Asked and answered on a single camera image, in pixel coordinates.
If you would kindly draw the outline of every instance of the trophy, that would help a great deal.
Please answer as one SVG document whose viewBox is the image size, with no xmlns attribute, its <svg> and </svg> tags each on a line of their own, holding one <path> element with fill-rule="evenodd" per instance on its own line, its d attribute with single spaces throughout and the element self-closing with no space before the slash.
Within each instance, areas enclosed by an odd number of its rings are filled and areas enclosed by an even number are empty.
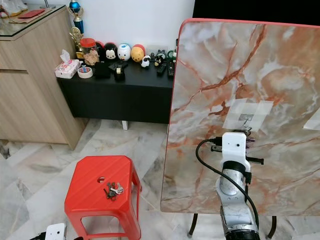
<svg viewBox="0 0 320 240">
<path fill-rule="evenodd" d="M 69 32 L 69 34 L 71 35 L 74 44 L 75 44 L 75 49 L 76 49 L 76 57 L 78 59 L 84 59 L 84 54 L 82 52 L 82 48 L 81 48 L 81 44 L 80 44 L 80 40 L 84 37 L 84 34 L 80 32 L 79 28 L 77 28 L 76 26 L 74 26 L 71 29 L 71 32 Z"/>
<path fill-rule="evenodd" d="M 81 19 L 81 16 L 84 14 L 84 9 L 80 6 L 80 4 L 76 0 L 71 0 L 69 7 L 67 9 L 69 13 L 74 16 L 74 19 L 73 19 L 74 25 L 83 34 L 84 21 Z"/>
</svg>

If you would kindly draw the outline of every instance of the red plastic stool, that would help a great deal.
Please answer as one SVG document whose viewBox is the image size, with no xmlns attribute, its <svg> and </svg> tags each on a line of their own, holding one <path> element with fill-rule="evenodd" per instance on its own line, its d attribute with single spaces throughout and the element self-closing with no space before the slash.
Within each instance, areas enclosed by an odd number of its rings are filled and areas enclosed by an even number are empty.
<svg viewBox="0 0 320 240">
<path fill-rule="evenodd" d="M 104 191 L 104 189 L 109 191 L 108 182 L 120 183 L 124 189 L 122 194 L 116 195 L 115 201 L 107 199 Z M 131 201 L 132 182 L 139 189 L 136 215 Z M 65 198 L 64 211 L 76 233 L 84 240 L 108 237 L 128 237 L 129 240 L 139 240 L 141 238 L 139 226 L 141 190 L 142 186 L 130 158 L 126 156 L 87 156 L 75 167 Z M 81 219 L 89 216 L 116 217 L 124 233 L 88 234 Z"/>
</svg>

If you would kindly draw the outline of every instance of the glass countertop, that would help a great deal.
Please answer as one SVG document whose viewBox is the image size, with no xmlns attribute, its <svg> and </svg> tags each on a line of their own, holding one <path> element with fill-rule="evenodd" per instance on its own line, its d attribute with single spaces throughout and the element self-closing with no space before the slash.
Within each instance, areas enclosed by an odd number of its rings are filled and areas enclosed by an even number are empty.
<svg viewBox="0 0 320 240">
<path fill-rule="evenodd" d="M 27 13 L 32 10 L 40 9 L 40 6 L 43 6 L 43 4 L 27 4 L 28 10 L 23 11 L 21 14 Z M 46 16 L 49 16 L 56 11 L 63 8 L 65 5 L 55 5 L 55 8 L 52 10 L 46 12 L 45 14 L 41 15 L 40 17 L 32 20 L 28 23 L 9 23 L 10 21 L 14 21 L 16 18 L 19 17 L 19 15 L 9 18 L 0 18 L 0 37 L 13 37 L 14 35 L 20 33 L 24 29 L 27 29 L 28 27 L 32 26 L 36 22 L 42 20 Z"/>
</svg>

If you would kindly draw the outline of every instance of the tape roll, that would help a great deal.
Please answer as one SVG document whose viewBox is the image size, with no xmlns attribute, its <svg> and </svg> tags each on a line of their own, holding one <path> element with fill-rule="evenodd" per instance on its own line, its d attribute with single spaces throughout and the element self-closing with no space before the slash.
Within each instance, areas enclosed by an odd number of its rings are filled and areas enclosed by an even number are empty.
<svg viewBox="0 0 320 240">
<path fill-rule="evenodd" d="M 80 67 L 77 72 L 79 77 L 82 79 L 88 79 L 94 75 L 91 67 L 88 66 Z"/>
</svg>

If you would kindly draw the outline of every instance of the wooden cabinet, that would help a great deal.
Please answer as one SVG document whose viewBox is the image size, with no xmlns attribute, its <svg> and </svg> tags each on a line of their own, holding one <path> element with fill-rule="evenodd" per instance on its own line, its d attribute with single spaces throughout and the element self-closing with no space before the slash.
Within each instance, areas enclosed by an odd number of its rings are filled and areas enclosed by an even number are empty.
<svg viewBox="0 0 320 240">
<path fill-rule="evenodd" d="M 85 123 L 72 116 L 54 74 L 62 49 L 75 56 L 70 29 L 64 6 L 0 38 L 0 139 L 77 145 Z"/>
</svg>

